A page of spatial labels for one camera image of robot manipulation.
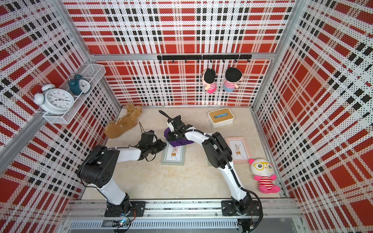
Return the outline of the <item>purple cloth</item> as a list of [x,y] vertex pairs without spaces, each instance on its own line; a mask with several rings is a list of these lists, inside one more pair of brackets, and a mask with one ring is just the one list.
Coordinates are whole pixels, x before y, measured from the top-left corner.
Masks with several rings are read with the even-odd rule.
[[194,143],[193,141],[187,140],[186,138],[175,138],[169,128],[167,128],[164,131],[164,137],[168,141],[168,143],[174,148],[178,146],[186,146],[186,145]]

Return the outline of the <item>green picture frame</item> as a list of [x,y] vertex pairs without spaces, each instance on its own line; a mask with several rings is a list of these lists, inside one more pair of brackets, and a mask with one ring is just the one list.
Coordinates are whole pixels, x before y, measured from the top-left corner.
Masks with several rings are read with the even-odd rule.
[[185,160],[185,150],[185,145],[173,147],[170,143],[167,142],[167,145],[163,150],[161,164],[183,166]]

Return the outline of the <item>pink picture frame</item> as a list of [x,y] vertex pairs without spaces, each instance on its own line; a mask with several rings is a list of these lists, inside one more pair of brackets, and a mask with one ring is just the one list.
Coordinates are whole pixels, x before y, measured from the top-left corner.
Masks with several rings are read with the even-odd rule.
[[232,158],[234,163],[249,163],[251,154],[248,150],[245,137],[226,137],[225,141],[232,151]]

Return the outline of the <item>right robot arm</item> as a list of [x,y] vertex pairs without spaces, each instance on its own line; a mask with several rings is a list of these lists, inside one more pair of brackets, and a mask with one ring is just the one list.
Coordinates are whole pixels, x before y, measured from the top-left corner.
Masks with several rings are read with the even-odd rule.
[[168,139],[171,142],[185,139],[203,147],[210,164],[222,173],[227,182],[236,212],[240,215],[246,214],[254,202],[250,191],[245,189],[239,180],[234,168],[232,151],[222,135],[218,132],[208,134],[195,129],[190,124],[186,125],[181,120],[181,116],[171,118],[161,110],[159,113],[168,118],[167,125],[170,129]]

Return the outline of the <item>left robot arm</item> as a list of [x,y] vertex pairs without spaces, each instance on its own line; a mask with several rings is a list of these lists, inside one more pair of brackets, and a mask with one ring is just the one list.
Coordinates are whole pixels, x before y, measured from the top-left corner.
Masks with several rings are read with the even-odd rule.
[[148,155],[156,155],[166,148],[166,143],[157,138],[153,130],[141,134],[134,146],[95,146],[87,158],[78,166],[77,177],[87,185],[96,188],[106,199],[105,216],[127,216],[134,207],[129,195],[122,191],[113,175],[118,163],[141,161]]

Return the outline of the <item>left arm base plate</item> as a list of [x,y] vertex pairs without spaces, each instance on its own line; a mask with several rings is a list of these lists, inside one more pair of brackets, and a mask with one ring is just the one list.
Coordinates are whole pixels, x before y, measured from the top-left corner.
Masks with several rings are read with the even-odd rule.
[[120,205],[113,205],[107,202],[105,217],[143,217],[145,205],[145,201],[124,201]]

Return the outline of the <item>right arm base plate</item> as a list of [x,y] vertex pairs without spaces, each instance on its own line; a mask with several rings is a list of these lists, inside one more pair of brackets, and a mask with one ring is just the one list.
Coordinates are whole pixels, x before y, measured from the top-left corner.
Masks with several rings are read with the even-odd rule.
[[255,200],[250,203],[221,201],[221,211],[223,216],[260,216],[261,214],[259,203]]

